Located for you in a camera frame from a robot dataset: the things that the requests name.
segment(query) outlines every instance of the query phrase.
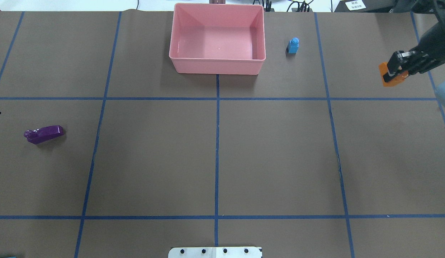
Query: gray table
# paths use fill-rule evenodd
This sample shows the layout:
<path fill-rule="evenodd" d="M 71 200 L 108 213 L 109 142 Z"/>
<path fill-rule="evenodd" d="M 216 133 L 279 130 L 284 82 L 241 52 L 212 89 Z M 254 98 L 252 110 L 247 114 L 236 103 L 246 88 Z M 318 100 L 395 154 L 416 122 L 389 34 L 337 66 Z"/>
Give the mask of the gray table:
<path fill-rule="evenodd" d="M 445 257 L 445 65 L 377 69 L 433 16 L 266 13 L 258 76 L 176 73 L 172 16 L 0 12 L 0 257 Z"/>

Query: pink plastic box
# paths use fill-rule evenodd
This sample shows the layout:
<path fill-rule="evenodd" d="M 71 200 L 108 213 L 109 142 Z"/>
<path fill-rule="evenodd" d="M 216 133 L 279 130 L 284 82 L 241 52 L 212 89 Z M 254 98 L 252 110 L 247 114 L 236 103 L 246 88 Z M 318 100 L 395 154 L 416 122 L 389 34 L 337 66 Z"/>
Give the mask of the pink plastic box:
<path fill-rule="evenodd" d="M 258 75 L 265 60 L 264 9 L 176 4 L 169 56 L 179 73 Z"/>

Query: orange block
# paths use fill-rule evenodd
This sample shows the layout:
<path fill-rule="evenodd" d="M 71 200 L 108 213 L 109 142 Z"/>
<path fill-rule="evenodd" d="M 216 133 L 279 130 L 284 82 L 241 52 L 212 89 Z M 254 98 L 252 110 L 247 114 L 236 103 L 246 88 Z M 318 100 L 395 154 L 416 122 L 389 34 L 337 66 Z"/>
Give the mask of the orange block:
<path fill-rule="evenodd" d="M 393 87 L 398 85 L 401 82 L 404 82 L 404 80 L 409 76 L 409 72 L 405 71 L 401 73 L 400 75 L 396 76 L 393 80 L 390 82 L 385 82 L 383 79 L 383 75 L 388 72 L 387 62 L 383 62 L 378 65 L 378 70 L 380 71 L 380 77 L 382 77 L 382 82 L 384 87 Z"/>

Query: purple bottle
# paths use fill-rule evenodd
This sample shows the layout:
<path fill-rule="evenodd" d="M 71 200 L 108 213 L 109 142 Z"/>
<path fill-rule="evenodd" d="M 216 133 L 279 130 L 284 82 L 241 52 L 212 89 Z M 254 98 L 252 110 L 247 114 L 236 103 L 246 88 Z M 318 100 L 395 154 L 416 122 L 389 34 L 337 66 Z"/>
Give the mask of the purple bottle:
<path fill-rule="evenodd" d="M 38 144 L 49 139 L 60 137 L 63 134 L 65 134 L 63 132 L 63 127 L 59 125 L 51 125 L 36 130 L 28 130 L 23 136 L 26 137 L 29 142 Z"/>

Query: blue grid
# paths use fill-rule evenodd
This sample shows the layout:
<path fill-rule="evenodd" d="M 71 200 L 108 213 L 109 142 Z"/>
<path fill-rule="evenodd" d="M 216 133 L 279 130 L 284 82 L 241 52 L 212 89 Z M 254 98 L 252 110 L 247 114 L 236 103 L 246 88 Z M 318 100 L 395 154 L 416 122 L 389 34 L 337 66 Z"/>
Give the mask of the blue grid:
<path fill-rule="evenodd" d="M 4 59 L 3 65 L 0 70 L 0 81 L 1 76 L 4 72 L 4 69 L 6 68 L 7 60 L 9 58 L 9 54 L 13 48 L 14 41 L 17 37 L 17 34 L 19 32 L 20 25 L 23 21 L 24 12 L 21 13 L 19 22 L 17 24 L 17 27 L 14 32 L 14 36 L 11 40 L 9 49 L 7 51 L 6 57 Z M 440 104 L 439 100 L 437 98 L 332 98 L 329 95 L 329 88 L 327 85 L 327 77 L 326 77 L 326 68 L 324 63 L 324 56 L 322 52 L 322 46 L 321 46 L 321 37 L 319 35 L 319 24 L 318 24 L 318 17 L 317 14 L 314 13 L 314 19 L 316 24 L 316 34 L 318 38 L 318 45 L 319 45 L 319 54 L 321 57 L 321 68 L 324 78 L 324 85 L 326 88 L 326 98 L 322 97 L 293 97 L 293 98 L 275 98 L 275 97 L 258 97 L 258 98 L 222 98 L 220 97 L 219 93 L 219 75 L 216 75 L 216 98 L 212 97 L 108 97 L 108 90 L 109 90 L 109 80 L 111 76 L 111 70 L 112 65 L 114 62 L 114 55 L 115 55 L 115 49 L 116 49 L 116 43 L 117 43 L 117 37 L 119 34 L 119 27 L 120 27 L 120 21 L 122 17 L 122 12 L 119 12 L 118 21 L 117 21 L 117 28 L 115 31 L 115 37 L 114 37 L 114 43 L 112 48 L 112 54 L 111 59 L 109 63 L 109 71 L 108 76 L 106 78 L 106 86 L 104 90 L 103 97 L 0 97 L 0 100 L 102 100 L 103 104 L 101 105 L 101 113 L 100 118 L 98 121 L 98 129 L 96 132 L 96 138 L 95 138 L 95 146 L 93 149 L 93 156 L 91 160 L 91 166 L 90 166 L 90 172 L 89 177 L 87 181 L 87 188 L 86 188 L 86 194 L 84 198 L 84 204 L 83 204 L 83 210 L 82 214 L 80 216 L 45 216 L 45 215 L 0 215 L 0 219 L 63 219 L 63 220 L 80 220 L 80 227 L 79 227 L 79 233 L 77 237 L 76 242 L 76 248 L 75 248 L 75 254 L 74 257 L 78 257 L 79 253 L 79 247 L 80 242 L 82 239 L 82 233 L 84 228 L 84 222 L 85 220 L 174 220 L 174 219 L 203 219 L 203 220 L 214 220 L 214 245 L 218 246 L 218 220 L 219 219 L 345 219 L 346 225 L 347 225 L 347 235 L 349 239 L 349 247 L 350 247 L 350 254 L 351 257 L 355 257 L 355 251 L 353 247 L 353 240 L 351 235 L 351 227 L 350 227 L 350 219 L 405 219 L 405 218 L 445 218 L 445 214 L 366 214 L 366 215 L 352 215 L 349 214 L 348 207 L 347 207 L 347 201 L 346 201 L 346 195 L 345 195 L 345 187 L 344 187 L 344 177 L 342 174 L 342 165 L 340 163 L 340 157 L 339 157 L 339 146 L 337 142 L 336 132 L 335 132 L 335 126 L 334 126 L 334 119 L 332 116 L 332 101 L 437 101 L 437 104 L 439 106 L 439 109 L 441 111 L 442 119 L 445 123 L 445 114 L 444 110 L 442 108 L 442 105 Z M 412 18 L 412 24 L 414 27 L 414 31 L 416 34 L 417 41 L 419 41 L 419 35 L 416 28 L 415 18 L 413 16 L 413 13 L 411 13 Z M 436 86 L 434 84 L 434 81 L 432 79 L 431 72 L 428 72 L 429 78 L 431 81 L 431 85 L 433 90 L 436 89 Z M 101 123 L 103 121 L 103 114 L 104 114 L 104 108 L 106 106 L 106 101 L 109 100 L 117 100 L 117 101 L 174 101 L 174 100 L 189 100 L 189 101 L 216 101 L 216 167 L 215 167 L 215 182 L 214 182 L 214 216 L 213 215 L 190 215 L 190 216 L 86 216 L 86 208 L 90 193 L 90 186 L 91 186 L 91 179 L 93 175 L 93 169 L 95 166 L 95 156 L 96 151 L 98 148 L 98 141 L 99 141 L 99 133 L 101 130 Z M 340 187 L 341 187 L 341 194 L 342 194 L 342 202 L 344 206 L 344 215 L 228 215 L 228 216 L 221 216 L 219 215 L 219 105 L 220 101 L 326 101 L 329 111 L 329 119 L 330 124 L 332 128 L 332 137 L 334 141 L 334 148 L 337 156 L 337 160 L 339 162 L 339 178 L 340 178 Z"/>

